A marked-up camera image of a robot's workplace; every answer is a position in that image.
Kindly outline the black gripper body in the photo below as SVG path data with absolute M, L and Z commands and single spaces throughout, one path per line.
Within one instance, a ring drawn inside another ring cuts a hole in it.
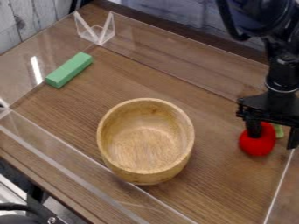
M 289 53 L 269 60 L 265 92 L 237 99 L 236 116 L 299 127 L 299 57 Z

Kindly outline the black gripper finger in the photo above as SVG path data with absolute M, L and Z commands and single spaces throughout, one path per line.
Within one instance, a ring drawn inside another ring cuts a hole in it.
M 250 138 L 260 138 L 261 136 L 261 122 L 250 115 L 245 117 L 246 135 Z
M 290 126 L 285 148 L 290 150 L 294 149 L 297 146 L 299 146 L 299 127 Z

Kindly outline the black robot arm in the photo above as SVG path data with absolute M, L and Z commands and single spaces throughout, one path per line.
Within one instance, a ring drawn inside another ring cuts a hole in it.
M 248 135 L 261 137 L 261 124 L 289 128 L 288 150 L 299 147 L 299 2 L 294 0 L 216 0 L 229 36 L 258 38 L 268 70 L 265 92 L 237 99 L 236 116 Z

